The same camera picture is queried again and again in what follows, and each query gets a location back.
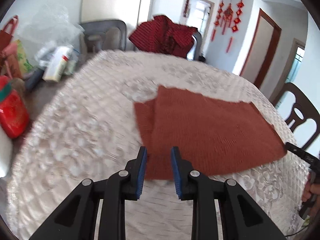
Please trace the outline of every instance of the human hand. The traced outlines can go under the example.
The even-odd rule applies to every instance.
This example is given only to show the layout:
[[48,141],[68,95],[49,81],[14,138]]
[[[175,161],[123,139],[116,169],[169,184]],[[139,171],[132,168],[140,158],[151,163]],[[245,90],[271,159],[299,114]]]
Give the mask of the human hand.
[[309,216],[314,217],[318,211],[320,210],[320,184],[312,184],[310,185],[310,175],[308,178],[308,182],[303,191],[302,201],[306,202],[309,198],[311,198],[312,194],[318,195],[316,203],[313,205],[312,209],[310,210]]

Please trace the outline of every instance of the red plastic bag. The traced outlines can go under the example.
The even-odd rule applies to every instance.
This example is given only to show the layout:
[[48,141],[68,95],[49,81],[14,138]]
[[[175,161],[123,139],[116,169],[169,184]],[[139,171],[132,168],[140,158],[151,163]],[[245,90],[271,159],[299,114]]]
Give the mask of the red plastic bag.
[[0,124],[9,138],[21,135],[29,123],[29,114],[9,78],[0,76]]
[[13,33],[16,30],[18,26],[18,16],[14,16],[5,26],[2,30],[0,30],[0,52],[7,47],[13,37]]

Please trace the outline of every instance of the wooden chair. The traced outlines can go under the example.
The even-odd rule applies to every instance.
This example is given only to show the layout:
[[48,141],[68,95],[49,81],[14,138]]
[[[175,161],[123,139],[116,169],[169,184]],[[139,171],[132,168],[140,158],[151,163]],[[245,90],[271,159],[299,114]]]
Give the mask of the wooden chair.
[[[306,150],[311,143],[317,138],[320,134],[320,115],[318,110],[314,107],[314,105],[310,102],[310,100],[306,97],[306,95],[293,83],[286,83],[284,84],[282,90],[277,95],[275,100],[273,101],[273,105],[275,106],[280,98],[284,95],[285,92],[291,92],[296,97],[296,102],[293,104],[291,109],[291,114],[287,120],[285,120],[286,124],[289,125],[293,120],[294,123],[290,127],[290,130],[294,132],[294,130],[301,124],[305,123],[307,119],[313,119],[316,122],[317,128],[316,132],[311,136],[311,138],[306,142],[306,144],[302,147],[303,150]],[[303,119],[301,119],[294,109],[298,109],[302,115]]]

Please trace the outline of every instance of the wooden door frame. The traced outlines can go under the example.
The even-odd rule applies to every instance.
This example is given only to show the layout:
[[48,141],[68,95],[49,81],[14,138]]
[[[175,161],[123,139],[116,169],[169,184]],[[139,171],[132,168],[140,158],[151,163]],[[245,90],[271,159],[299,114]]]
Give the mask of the wooden door frame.
[[262,65],[261,65],[261,68],[260,68],[259,73],[258,73],[258,75],[256,77],[256,80],[253,83],[257,88],[260,88],[265,76],[267,75],[267,72],[268,72],[268,70],[270,68],[272,60],[273,60],[273,58],[275,56],[276,49],[277,49],[277,46],[278,46],[278,43],[279,43],[279,40],[280,40],[280,35],[281,35],[281,28],[276,24],[276,22],[273,19],[271,19],[271,17],[269,15],[267,15],[260,8],[258,21],[257,21],[256,29],[254,31],[254,35],[253,35],[253,39],[252,39],[252,42],[251,42],[251,46],[250,46],[247,58],[246,58],[246,60],[244,62],[244,65],[242,67],[240,76],[242,76],[242,74],[243,74],[243,72],[245,70],[245,67],[246,67],[246,65],[248,63],[248,60],[250,58],[250,54],[251,54],[251,51],[252,51],[252,48],[253,48],[253,44],[254,44],[255,39],[256,39],[256,35],[257,35],[257,32],[258,32],[258,28],[259,28],[259,23],[260,23],[261,17],[263,19],[265,19],[273,27],[273,33],[272,33],[272,36],[271,36],[270,44],[269,44],[265,59],[264,59]]

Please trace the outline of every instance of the red chinese knot decoration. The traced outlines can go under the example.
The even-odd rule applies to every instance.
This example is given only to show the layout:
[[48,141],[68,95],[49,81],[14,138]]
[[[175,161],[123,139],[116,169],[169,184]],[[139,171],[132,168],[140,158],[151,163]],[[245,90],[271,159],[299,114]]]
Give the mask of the red chinese knot decoration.
[[220,25],[220,19],[221,19],[221,13],[223,12],[223,10],[222,10],[222,7],[224,6],[224,3],[223,3],[223,0],[221,1],[221,3],[219,4],[219,9],[218,9],[218,14],[217,14],[217,17],[216,17],[216,21],[214,22],[214,30],[213,30],[213,32],[212,32],[212,36],[211,36],[211,41],[213,41],[213,39],[214,39],[214,36],[215,36],[215,34],[216,34],[216,29],[217,29],[217,27]]
[[229,28],[231,26],[231,21],[232,21],[232,17],[233,17],[233,10],[232,10],[231,6],[232,6],[232,4],[229,3],[228,8],[223,12],[223,14],[224,14],[223,21],[225,23],[224,23],[222,35],[224,35],[224,33],[226,31],[227,23],[229,23]]
[[[240,2],[237,3],[237,7],[239,9],[236,11],[237,17],[233,20],[233,22],[235,23],[235,25],[233,25],[232,28],[231,28],[233,33],[239,31],[238,24],[241,22],[239,16],[242,14],[241,8],[243,6],[244,6],[243,0],[241,0]],[[232,40],[233,40],[233,37],[230,38],[230,41],[229,41],[229,44],[228,44],[228,47],[227,47],[227,53],[230,50]]]
[[189,3],[190,3],[190,0],[187,0],[186,5],[184,7],[183,17],[185,17],[185,18],[187,18],[187,14],[188,14],[188,10],[189,10]]

